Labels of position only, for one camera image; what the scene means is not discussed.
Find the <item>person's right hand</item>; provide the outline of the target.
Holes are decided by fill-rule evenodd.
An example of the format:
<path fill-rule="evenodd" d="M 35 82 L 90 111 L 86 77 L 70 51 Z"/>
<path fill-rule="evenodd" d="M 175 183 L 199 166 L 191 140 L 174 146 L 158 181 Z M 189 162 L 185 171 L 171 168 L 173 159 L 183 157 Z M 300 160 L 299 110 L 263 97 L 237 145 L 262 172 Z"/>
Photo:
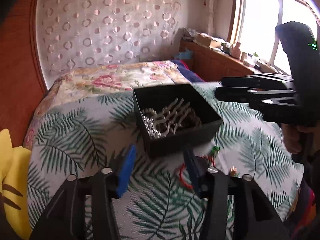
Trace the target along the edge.
<path fill-rule="evenodd" d="M 288 124 L 282 124 L 281 129 L 284 136 L 285 147 L 292 154 L 297 154 L 302 150 L 302 145 L 299 142 L 300 133 L 314 132 L 313 127 L 292 126 Z"/>

